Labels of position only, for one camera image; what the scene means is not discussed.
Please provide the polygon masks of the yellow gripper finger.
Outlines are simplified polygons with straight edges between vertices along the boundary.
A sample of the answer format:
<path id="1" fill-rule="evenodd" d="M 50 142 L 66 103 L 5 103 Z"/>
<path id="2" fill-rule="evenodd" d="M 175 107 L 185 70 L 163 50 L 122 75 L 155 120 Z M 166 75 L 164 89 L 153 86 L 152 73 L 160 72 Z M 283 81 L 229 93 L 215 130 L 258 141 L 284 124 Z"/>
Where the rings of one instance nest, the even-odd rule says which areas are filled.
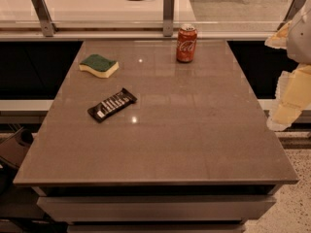
<path id="1" fill-rule="evenodd" d="M 291 21 L 286 22 L 276 33 L 268 37 L 264 44 L 273 49 L 285 50 L 291 23 Z"/>
<path id="2" fill-rule="evenodd" d="M 275 100 L 267 120 L 272 131 L 284 131 L 311 104 L 311 66 L 299 64 L 292 72 L 283 71 L 278 79 Z"/>

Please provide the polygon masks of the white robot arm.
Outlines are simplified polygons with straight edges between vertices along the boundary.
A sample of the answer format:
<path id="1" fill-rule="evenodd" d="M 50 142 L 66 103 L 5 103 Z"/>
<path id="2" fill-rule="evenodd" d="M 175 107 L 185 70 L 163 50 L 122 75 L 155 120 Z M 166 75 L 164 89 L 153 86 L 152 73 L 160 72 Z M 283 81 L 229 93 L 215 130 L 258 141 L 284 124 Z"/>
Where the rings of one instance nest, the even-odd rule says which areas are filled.
<path id="1" fill-rule="evenodd" d="M 311 1 L 307 0 L 294 18 L 264 44 L 285 50 L 287 57 L 297 63 L 292 72 L 281 73 L 266 123 L 272 131 L 283 131 L 311 104 Z"/>

